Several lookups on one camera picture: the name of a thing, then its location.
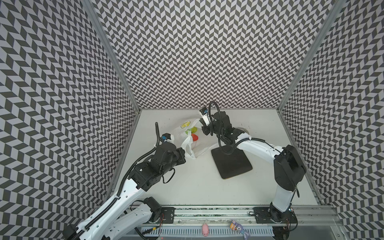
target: white table surface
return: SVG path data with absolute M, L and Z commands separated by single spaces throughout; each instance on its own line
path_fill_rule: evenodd
M 258 137 L 274 145 L 290 144 L 284 127 L 273 109 L 225 110 L 233 127 L 243 127 L 252 137 Z M 143 110 L 124 161 L 118 185 L 122 177 L 141 155 L 151 150 L 156 143 L 155 125 L 159 123 L 160 135 L 169 132 L 188 118 L 199 118 L 197 110 Z M 196 160 L 187 160 L 175 167 L 173 179 L 153 185 L 141 199 L 154 197 L 161 205 L 265 205 L 270 204 L 277 183 L 273 165 L 245 152 L 253 170 L 222 179 L 210 151 Z M 173 171 L 164 175 L 167 181 Z M 297 185 L 300 198 L 295 194 L 293 205 L 317 205 L 306 177 Z

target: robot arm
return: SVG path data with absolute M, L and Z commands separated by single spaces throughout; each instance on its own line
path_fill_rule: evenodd
M 158 221 L 161 206 L 153 197 L 146 198 L 139 207 L 120 217 L 136 199 L 158 183 L 165 173 L 185 163 L 184 150 L 164 141 L 169 139 L 169 134 L 164 134 L 160 139 L 158 131 L 156 123 L 156 147 L 134 162 L 118 191 L 99 209 L 77 226 L 69 225 L 63 230 L 66 240 L 119 239 L 142 223 Z
M 288 211 L 294 193 L 306 172 L 304 164 L 297 152 L 291 145 L 286 147 L 275 146 L 265 142 L 265 140 L 253 138 L 241 129 L 232 127 L 229 116 L 225 112 L 218 110 L 214 115 L 210 115 L 210 109 L 206 107 L 200 109 L 203 125 L 202 131 L 205 135 L 216 134 L 222 152 L 230 155 L 221 148 L 221 141 L 226 145 L 253 153 L 260 158 L 274 165 L 275 180 L 278 184 L 275 197 L 270 205 L 271 219 L 274 222 L 281 222 L 284 213 Z

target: red wire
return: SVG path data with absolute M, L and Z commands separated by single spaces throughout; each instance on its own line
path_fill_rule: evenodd
M 163 214 L 163 218 L 160 220 L 160 225 L 159 225 L 159 228 L 161 227 L 161 224 L 163 223 L 163 220 L 164 220 L 164 214 Z

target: chevron pattern wallpaper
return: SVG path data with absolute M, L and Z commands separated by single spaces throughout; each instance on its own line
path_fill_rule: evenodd
M 334 0 L 92 0 L 141 108 L 277 107 Z
M 384 239 L 383 13 L 347 1 L 283 110 L 352 239 Z
M 0 32 L 0 238 L 59 239 L 102 203 L 134 113 L 79 0 L 0 1 Z

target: pink toy pig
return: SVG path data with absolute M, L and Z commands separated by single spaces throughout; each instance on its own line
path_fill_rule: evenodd
M 206 223 L 203 224 L 202 232 L 203 232 L 203 236 L 204 236 L 204 237 L 208 236 L 208 234 L 209 234 L 209 228 L 208 228 L 208 225 L 207 225 Z

